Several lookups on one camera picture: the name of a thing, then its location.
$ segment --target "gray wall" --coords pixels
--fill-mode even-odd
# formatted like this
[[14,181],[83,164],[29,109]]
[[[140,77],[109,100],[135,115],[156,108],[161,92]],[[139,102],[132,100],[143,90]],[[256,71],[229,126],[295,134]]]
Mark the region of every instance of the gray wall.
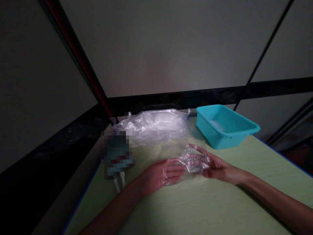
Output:
[[313,1],[295,0],[253,82],[313,77]]
[[245,85],[288,0],[60,0],[108,97]]
[[97,101],[36,0],[0,9],[1,173]]
[[241,100],[236,112],[261,127],[255,136],[266,141],[313,96],[313,92]]

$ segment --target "teal plastic bin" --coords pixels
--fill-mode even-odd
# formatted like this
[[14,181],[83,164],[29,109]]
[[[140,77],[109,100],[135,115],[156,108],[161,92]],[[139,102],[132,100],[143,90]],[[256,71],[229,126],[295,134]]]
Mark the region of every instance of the teal plastic bin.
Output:
[[220,104],[198,107],[196,111],[197,127],[214,149],[238,146],[260,130],[258,124]]

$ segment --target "human hand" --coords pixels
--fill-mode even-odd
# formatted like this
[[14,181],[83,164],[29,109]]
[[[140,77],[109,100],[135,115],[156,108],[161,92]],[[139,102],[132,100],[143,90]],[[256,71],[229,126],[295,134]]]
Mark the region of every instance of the human hand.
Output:
[[249,174],[197,145],[189,144],[189,146],[203,155],[209,155],[210,168],[203,172],[203,176],[206,178],[218,179],[232,184],[241,184]]
[[185,174],[185,165],[177,165],[176,159],[160,160],[152,163],[137,178],[140,195],[148,196],[164,185],[174,184]]

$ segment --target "green table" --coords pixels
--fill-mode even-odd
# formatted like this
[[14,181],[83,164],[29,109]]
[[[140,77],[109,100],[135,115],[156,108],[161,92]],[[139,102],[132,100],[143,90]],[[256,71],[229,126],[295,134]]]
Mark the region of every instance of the green table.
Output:
[[[195,130],[189,142],[203,145]],[[313,207],[313,180],[254,136],[239,146],[209,152],[247,170],[272,186]],[[137,147],[136,165],[126,172],[130,182],[149,164],[161,159],[162,146]],[[65,234],[77,234],[117,195],[114,182],[104,180],[100,164],[73,213]],[[241,188],[202,176],[187,177],[144,198],[126,220],[120,234],[289,234],[254,197]]]

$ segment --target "white cable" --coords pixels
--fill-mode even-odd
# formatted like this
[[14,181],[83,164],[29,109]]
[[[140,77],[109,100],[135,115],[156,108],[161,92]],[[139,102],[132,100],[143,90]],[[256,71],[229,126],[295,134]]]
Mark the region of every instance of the white cable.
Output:
[[121,175],[121,179],[122,179],[122,183],[123,183],[123,188],[125,187],[125,172],[121,172],[120,173],[120,175]]
[[118,186],[117,178],[114,178],[114,183],[115,183],[117,193],[120,193],[121,190],[120,190],[120,186]]

